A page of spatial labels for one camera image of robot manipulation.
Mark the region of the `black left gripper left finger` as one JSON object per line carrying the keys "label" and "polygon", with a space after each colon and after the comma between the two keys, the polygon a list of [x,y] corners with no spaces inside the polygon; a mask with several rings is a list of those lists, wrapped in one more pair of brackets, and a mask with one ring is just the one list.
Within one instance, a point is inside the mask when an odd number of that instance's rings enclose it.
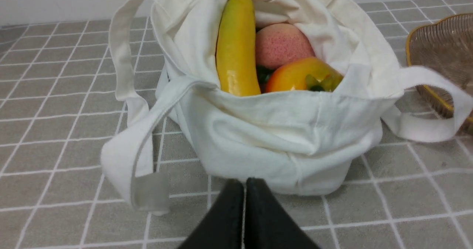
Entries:
{"label": "black left gripper left finger", "polygon": [[240,249],[244,197],[243,184],[228,180],[210,210],[179,248]]}

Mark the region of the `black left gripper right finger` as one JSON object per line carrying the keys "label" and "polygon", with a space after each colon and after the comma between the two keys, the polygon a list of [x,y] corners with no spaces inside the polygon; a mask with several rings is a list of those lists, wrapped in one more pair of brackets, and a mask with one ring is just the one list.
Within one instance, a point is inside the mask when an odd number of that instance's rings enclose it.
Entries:
{"label": "black left gripper right finger", "polygon": [[319,249],[277,201],[264,179],[246,181],[246,249]]}

